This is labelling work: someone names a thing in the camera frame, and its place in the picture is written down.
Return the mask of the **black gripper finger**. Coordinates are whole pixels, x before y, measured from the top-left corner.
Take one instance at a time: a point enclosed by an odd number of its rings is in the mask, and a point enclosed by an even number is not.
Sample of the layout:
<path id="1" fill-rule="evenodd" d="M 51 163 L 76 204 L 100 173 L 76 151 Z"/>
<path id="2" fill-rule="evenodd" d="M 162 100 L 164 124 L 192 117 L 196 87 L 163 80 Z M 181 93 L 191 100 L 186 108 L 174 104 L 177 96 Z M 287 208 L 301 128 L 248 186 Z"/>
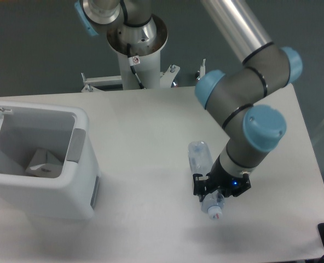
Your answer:
<path id="1" fill-rule="evenodd" d="M 229 187 L 225 190 L 225 198 L 233 196 L 238 197 L 251 188 L 249 178 L 232 179 Z"/>
<path id="2" fill-rule="evenodd" d="M 202 202 L 208 191 L 209 176 L 201 174 L 193 174 L 193 195 L 199 197 L 199 202 Z"/>

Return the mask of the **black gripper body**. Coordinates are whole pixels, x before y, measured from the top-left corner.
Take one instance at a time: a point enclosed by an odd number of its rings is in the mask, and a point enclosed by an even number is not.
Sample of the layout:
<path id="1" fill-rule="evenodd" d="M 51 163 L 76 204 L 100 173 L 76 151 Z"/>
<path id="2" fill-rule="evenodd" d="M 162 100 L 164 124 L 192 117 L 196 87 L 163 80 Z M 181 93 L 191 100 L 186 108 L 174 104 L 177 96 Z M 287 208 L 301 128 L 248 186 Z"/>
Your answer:
<path id="1" fill-rule="evenodd" d="M 219 160 L 216 160 L 211 168 L 211 171 L 207 174 L 209 176 L 208 183 L 208 191 L 209 193 L 213 193 L 216 190 L 220 190 L 220 193 L 224 196 L 225 190 L 229 187 L 230 181 L 232 179 L 241 179 L 241 178 L 249 178 L 248 174 L 245 174 L 239 178 L 230 175 L 225 169 L 222 167 Z"/>

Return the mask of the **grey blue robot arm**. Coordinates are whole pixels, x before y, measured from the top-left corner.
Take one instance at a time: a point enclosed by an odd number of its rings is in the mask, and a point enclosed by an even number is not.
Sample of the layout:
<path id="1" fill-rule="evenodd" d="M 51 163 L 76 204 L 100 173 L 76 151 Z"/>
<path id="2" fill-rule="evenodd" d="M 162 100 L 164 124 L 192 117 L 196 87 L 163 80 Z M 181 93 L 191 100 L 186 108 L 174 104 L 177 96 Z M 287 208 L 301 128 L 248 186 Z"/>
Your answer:
<path id="1" fill-rule="evenodd" d="M 215 161 L 189 154 L 193 193 L 205 203 L 237 197 L 251 187 L 250 173 L 286 132 L 282 114 L 258 102 L 298 79 L 303 64 L 294 49 L 274 44 L 245 1 L 202 4 L 243 66 L 232 76 L 220 70 L 202 74 L 195 86 L 202 107 L 229 136 Z M 161 87 L 160 63 L 143 61 L 167 40 L 150 1 L 77 1 L 74 6 L 89 35 L 107 35 L 120 59 L 124 89 Z"/>

